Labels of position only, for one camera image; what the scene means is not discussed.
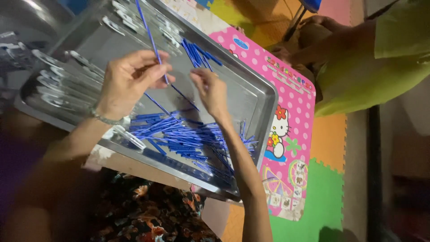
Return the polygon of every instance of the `bracelet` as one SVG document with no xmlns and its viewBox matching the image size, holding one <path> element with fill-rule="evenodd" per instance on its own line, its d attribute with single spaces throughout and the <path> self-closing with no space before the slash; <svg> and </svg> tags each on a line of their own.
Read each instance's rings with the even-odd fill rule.
<svg viewBox="0 0 430 242">
<path fill-rule="evenodd" d="M 103 117 L 103 116 L 99 115 L 99 114 L 95 111 L 95 108 L 94 108 L 94 107 L 89 108 L 89 114 L 90 114 L 93 118 L 96 118 L 96 119 L 98 119 L 98 120 L 100 120 L 100 121 L 102 121 L 103 123 L 108 124 L 108 125 L 121 125 L 121 124 L 123 124 L 123 122 L 124 122 L 124 118 L 121 118 L 120 120 L 112 120 L 112 119 L 105 118 L 105 117 Z"/>
</svg>

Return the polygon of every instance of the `floral shirt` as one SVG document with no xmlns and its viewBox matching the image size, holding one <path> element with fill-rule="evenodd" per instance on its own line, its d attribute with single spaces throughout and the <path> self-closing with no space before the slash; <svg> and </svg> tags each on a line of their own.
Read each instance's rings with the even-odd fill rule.
<svg viewBox="0 0 430 242">
<path fill-rule="evenodd" d="M 198 194 L 110 170 L 94 215 L 95 242 L 221 242 Z"/>
</svg>

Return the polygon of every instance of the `pink placemat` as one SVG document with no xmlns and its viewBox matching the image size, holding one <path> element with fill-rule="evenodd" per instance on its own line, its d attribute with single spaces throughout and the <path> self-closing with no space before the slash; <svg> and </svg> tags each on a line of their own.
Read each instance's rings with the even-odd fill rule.
<svg viewBox="0 0 430 242">
<path fill-rule="evenodd" d="M 233 27 L 212 33 L 209 37 L 278 90 L 278 106 L 265 144 L 260 174 L 270 214 L 299 220 L 306 199 L 315 87 Z"/>
</svg>

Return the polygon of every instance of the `person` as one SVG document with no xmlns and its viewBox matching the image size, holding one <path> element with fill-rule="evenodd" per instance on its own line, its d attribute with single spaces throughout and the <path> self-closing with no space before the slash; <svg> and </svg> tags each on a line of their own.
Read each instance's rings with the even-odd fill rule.
<svg viewBox="0 0 430 242">
<path fill-rule="evenodd" d="M 53 144 L 17 191 L 2 227 L 4 242 L 53 240 L 52 213 L 61 198 L 77 183 L 82 165 L 110 121 L 129 115 L 148 88 L 165 88 L 162 78 L 172 70 L 168 54 L 163 64 L 152 51 L 141 50 L 109 62 L 95 108 L 97 115 L 84 119 L 63 140 Z M 169 74 L 168 79 L 175 78 Z M 227 111 L 227 86 L 208 69 L 193 69 L 190 77 L 206 110 L 220 126 L 235 168 L 243 200 L 243 241 L 272 241 L 266 194 L 259 173 Z M 220 239 L 201 219 L 204 197 L 112 170 L 92 217 L 88 241 L 194 241 Z"/>
<path fill-rule="evenodd" d="M 400 0 L 355 27 L 312 16 L 301 22 L 301 50 L 276 47 L 273 54 L 293 68 L 311 66 L 321 95 L 315 117 L 367 109 L 430 74 L 429 11 L 430 1 Z"/>
</svg>

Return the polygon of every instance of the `aluminum tray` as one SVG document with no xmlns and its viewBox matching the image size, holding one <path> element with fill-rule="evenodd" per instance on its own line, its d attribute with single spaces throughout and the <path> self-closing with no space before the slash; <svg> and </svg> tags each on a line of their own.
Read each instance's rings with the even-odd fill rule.
<svg viewBox="0 0 430 242">
<path fill-rule="evenodd" d="M 197 43 L 202 49 L 208 50 L 222 61 L 224 64 L 222 67 L 214 62 L 212 62 L 211 66 L 219 74 L 220 78 L 227 83 L 228 108 L 236 122 L 237 130 L 239 129 L 239 122 L 246 120 L 245 137 L 255 135 L 255 139 L 259 141 L 253 153 L 253 160 L 256 167 L 260 169 L 265 142 L 278 101 L 276 88 L 164 4 L 152 0 L 148 2 L 181 27 L 185 31 L 183 34 L 185 38 Z M 111 11 L 110 3 L 110 0 L 100 1 L 76 17 L 68 26 L 69 31 L 67 34 L 47 54 L 67 62 L 64 52 L 66 50 L 75 50 L 93 64 L 104 69 L 109 60 L 121 57 L 131 51 L 142 49 L 142 46 L 131 38 L 121 36 L 100 23 L 100 19 L 103 16 L 108 16 L 110 19 L 119 22 L 119 18 Z M 194 99 L 196 106 L 201 110 L 200 113 L 193 113 L 193 118 L 200 119 L 204 123 L 213 122 L 213 118 L 205 111 L 198 97 L 198 92 L 188 77 L 188 73 L 193 67 L 188 56 L 184 54 L 172 57 L 170 63 L 174 68 L 172 74 L 176 76 L 175 86 L 187 97 Z M 31 96 L 35 87 L 39 85 L 35 80 L 38 71 L 39 69 L 36 68 L 34 75 L 21 88 L 20 95 L 15 100 L 16 108 L 61 129 L 72 130 L 80 121 L 79 118 L 40 102 L 34 95 Z M 178 102 L 180 96 L 171 87 L 165 90 L 149 90 L 147 92 L 168 111 L 183 108 L 178 103 L 184 102 Z M 145 113 L 160 112 L 147 97 L 143 96 L 141 102 L 145 105 Z M 149 142 L 144 141 L 144 143 L 147 148 L 143 152 L 138 152 L 120 145 L 118 141 L 101 140 L 99 142 L 104 147 L 163 170 L 206 190 L 221 194 L 225 198 L 234 201 L 240 200 L 234 179 L 225 182 L 215 176 L 209 176 L 206 172 L 194 166 L 191 161 L 175 153 L 168 152 L 167 149 L 168 156 L 162 156 Z"/>
</svg>

